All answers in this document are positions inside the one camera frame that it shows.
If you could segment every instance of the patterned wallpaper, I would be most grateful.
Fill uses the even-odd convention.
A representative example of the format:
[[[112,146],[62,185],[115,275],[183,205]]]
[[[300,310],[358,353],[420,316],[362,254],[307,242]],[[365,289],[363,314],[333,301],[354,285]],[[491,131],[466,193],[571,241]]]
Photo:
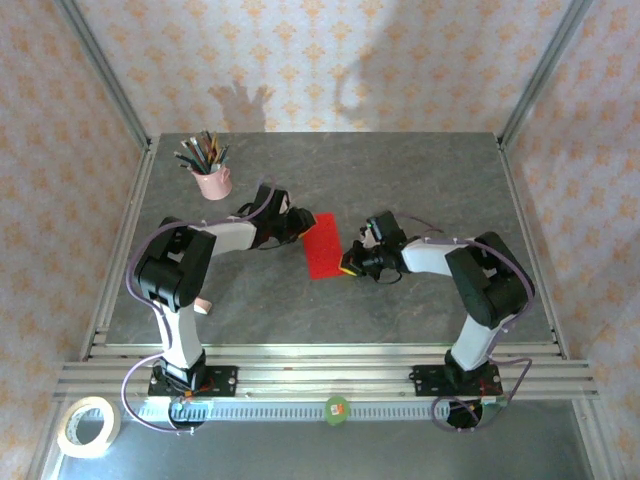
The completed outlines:
[[[594,2],[509,152],[572,354],[640,478],[640,9]]]
[[[499,132],[569,0],[80,0],[149,134]]]
[[[0,2],[0,477],[78,358],[139,148],[54,3]]]

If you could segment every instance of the pencil cup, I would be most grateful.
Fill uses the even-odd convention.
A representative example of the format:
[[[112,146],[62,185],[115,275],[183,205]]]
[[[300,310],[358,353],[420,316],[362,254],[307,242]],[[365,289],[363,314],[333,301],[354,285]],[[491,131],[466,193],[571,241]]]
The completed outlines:
[[[231,192],[231,170],[224,165],[208,175],[193,171],[191,173],[196,177],[202,196],[207,200],[221,200]]]

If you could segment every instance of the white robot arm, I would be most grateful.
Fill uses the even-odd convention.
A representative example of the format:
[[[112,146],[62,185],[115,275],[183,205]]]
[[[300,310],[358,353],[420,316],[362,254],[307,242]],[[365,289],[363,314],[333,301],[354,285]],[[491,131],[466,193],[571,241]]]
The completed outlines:
[[[467,318],[445,357],[447,375],[454,385],[473,380],[487,366],[502,325],[522,311],[533,296],[533,283],[511,251],[493,232],[458,243],[407,239],[389,211],[369,218],[361,234],[342,258],[341,269],[346,273],[372,276],[376,281],[387,268],[400,275],[424,272],[453,277]],[[487,251],[506,258],[518,274]]]
[[[175,392],[197,391],[210,380],[196,331],[194,302],[211,257],[255,249],[270,238],[281,245],[293,243],[315,225],[313,215],[292,207],[288,192],[278,188],[266,207],[252,215],[270,194],[271,188],[261,185],[255,200],[230,217],[231,222],[179,227],[158,235],[135,268],[134,279],[143,296],[162,310],[162,315],[156,311],[164,347],[158,375]],[[248,220],[243,221],[247,209]],[[162,225],[176,221],[168,217]]]

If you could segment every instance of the red paper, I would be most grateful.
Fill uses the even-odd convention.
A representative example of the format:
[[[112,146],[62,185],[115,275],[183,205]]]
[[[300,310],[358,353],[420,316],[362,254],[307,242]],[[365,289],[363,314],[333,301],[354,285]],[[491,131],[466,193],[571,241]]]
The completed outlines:
[[[311,280],[344,275],[340,270],[342,247],[333,213],[317,213],[315,226],[302,237]]]

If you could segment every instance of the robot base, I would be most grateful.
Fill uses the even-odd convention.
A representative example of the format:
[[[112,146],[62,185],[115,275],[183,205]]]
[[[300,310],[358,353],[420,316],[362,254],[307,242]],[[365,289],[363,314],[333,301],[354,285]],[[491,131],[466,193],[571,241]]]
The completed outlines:
[[[502,396],[502,383],[496,365],[487,363],[472,378],[454,385],[447,378],[447,365],[415,365],[409,374],[416,397]]]
[[[192,397],[235,397],[238,384],[238,367],[207,365],[202,387],[191,392]],[[184,391],[175,388],[165,377],[161,367],[153,368],[149,381],[150,397],[179,397]]]

